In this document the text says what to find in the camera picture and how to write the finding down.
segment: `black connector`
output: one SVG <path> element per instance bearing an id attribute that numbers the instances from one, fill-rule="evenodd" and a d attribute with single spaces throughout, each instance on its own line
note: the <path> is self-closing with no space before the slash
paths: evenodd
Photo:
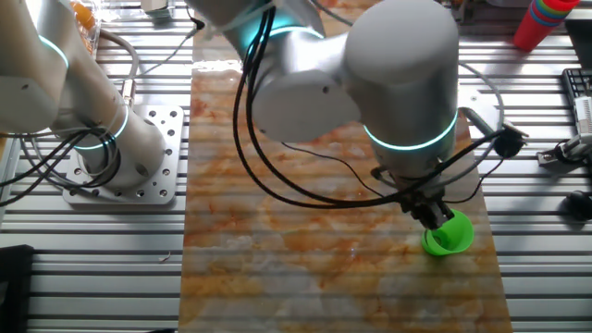
<path id="1" fill-rule="evenodd" d="M 526 139 L 521 131 L 514 126 L 504 125 L 504 130 L 494 141 L 493 148 L 501 158 L 507 159 L 518 155 L 525 144 Z"/>

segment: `table surface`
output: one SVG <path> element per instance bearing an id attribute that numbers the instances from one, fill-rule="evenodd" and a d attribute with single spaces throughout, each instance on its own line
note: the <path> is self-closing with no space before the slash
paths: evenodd
<path id="1" fill-rule="evenodd" d="M 584 7 L 590 9 L 573 14 L 592 17 L 590 2 Z M 148 68 L 170 55 L 191 29 L 186 17 L 184 7 L 178 6 L 169 29 L 155 30 L 149 20 L 109 23 L 104 28 L 130 41 L 138 49 L 142 67 Z M 517 23 L 483 19 L 473 32 L 485 35 L 462 37 L 460 48 L 461 60 L 499 85 L 507 118 L 531 136 L 529 145 L 483 187 L 512 325 L 516 332 L 592 332 L 592 241 L 588 239 L 592 229 L 566 223 L 557 214 L 567 193 L 590 191 L 587 175 L 579 169 L 554 177 L 539 168 L 535 158 L 537 151 L 574 135 L 560 75 L 564 68 L 579 67 L 577 57 L 561 31 L 530 55 L 520 55 L 508 34 Z M 126 51 L 111 43 L 101 43 L 97 61 L 113 79 L 123 78 L 129 70 Z M 137 104 L 180 105 L 186 113 L 185 138 L 191 65 L 187 43 L 168 64 L 139 80 L 136 96 Z M 494 103 L 491 90 L 463 69 L 460 83 L 480 90 Z M 56 145 L 41 141 L 46 154 Z M 30 332 L 131 333 L 177 326 L 187 145 L 184 140 L 178 199 L 168 211 L 74 210 L 60 191 L 46 183 L 7 208 L 0 246 L 28 243 L 37 251 Z M 497 158 L 490 156 L 480 173 L 496 163 Z M 28 167 L 19 162 L 20 171 Z M 32 182 L 25 179 L 12 191 L 22 191 Z M 159 259 L 169 253 L 170 259 L 161 264 Z"/>

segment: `stacked cups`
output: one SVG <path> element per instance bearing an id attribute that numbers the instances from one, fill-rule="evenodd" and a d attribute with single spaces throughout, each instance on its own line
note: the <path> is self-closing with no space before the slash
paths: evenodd
<path id="1" fill-rule="evenodd" d="M 514 34 L 514 45 L 530 52 L 560 25 L 580 0 L 533 0 Z"/>

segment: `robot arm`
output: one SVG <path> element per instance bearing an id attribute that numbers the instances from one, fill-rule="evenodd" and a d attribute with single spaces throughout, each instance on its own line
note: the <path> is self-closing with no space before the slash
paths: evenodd
<path id="1" fill-rule="evenodd" d="M 68 2 L 39 1 L 43 15 L 36 30 L 25 2 L 0 1 L 0 44 L 9 45 L 0 55 L 0 88 L 7 87 L 0 89 L 0 98 L 11 106 L 0 113 L 0 130 L 50 126 L 58 133 L 89 121 L 107 126 L 121 163 L 106 187 L 117 191 L 142 183 L 163 161 L 162 135 L 129 111 L 86 52 Z M 308 0 L 281 6 L 265 0 L 186 2 L 223 31 L 242 58 L 251 51 L 263 11 L 276 6 L 252 86 L 259 130 L 279 142 L 308 142 L 358 121 L 381 169 L 404 191 L 403 211 L 430 229 L 452 218 L 437 175 L 454 149 L 459 105 L 459 34 L 445 8 L 432 0 L 380 2 L 348 33 L 325 38 Z M 26 112 L 38 118 L 30 122 Z M 96 138 L 76 147 L 91 172 L 105 160 L 100 147 Z M 429 182 L 419 187 L 417 180 L 427 176 Z"/>
<path id="2" fill-rule="evenodd" d="M 217 27 L 265 5 L 187 3 Z M 242 57 L 260 20 L 224 32 Z M 454 149 L 459 35 L 453 17 L 432 0 L 399 0 L 371 7 L 340 36 L 325 38 L 318 21 L 308 1 L 277 9 L 257 76 L 256 126 L 275 141 L 308 142 L 359 121 L 378 163 L 405 190 Z M 441 188 L 416 191 L 401 204 L 427 228 L 439 228 L 451 217 L 442 196 Z"/>
<path id="3" fill-rule="evenodd" d="M 165 155 L 160 131 L 130 111 L 90 56 L 69 1 L 30 3 L 38 6 L 37 22 L 31 20 L 26 1 L 0 1 L 0 131 L 28 133 L 49 127 L 68 136 L 69 129 L 103 127 L 117 140 L 121 156 L 107 187 L 126 189 L 145 181 Z M 102 147 L 91 136 L 76 146 L 88 172 L 105 168 Z"/>

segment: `gray robot arm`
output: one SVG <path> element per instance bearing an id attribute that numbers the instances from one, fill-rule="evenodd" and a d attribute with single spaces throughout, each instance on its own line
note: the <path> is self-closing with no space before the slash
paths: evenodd
<path id="1" fill-rule="evenodd" d="M 215 26 L 265 5 L 257 0 L 186 2 Z M 224 32 L 241 57 L 260 20 Z M 451 156 L 459 36 L 445 8 L 431 0 L 381 2 L 348 33 L 331 38 L 324 38 L 308 1 L 284 2 L 274 22 L 253 101 L 254 121 L 266 136 L 308 142 L 359 121 L 378 163 L 400 191 Z M 438 228 L 451 217 L 442 195 L 443 189 L 432 187 L 401 204 L 427 228 Z"/>

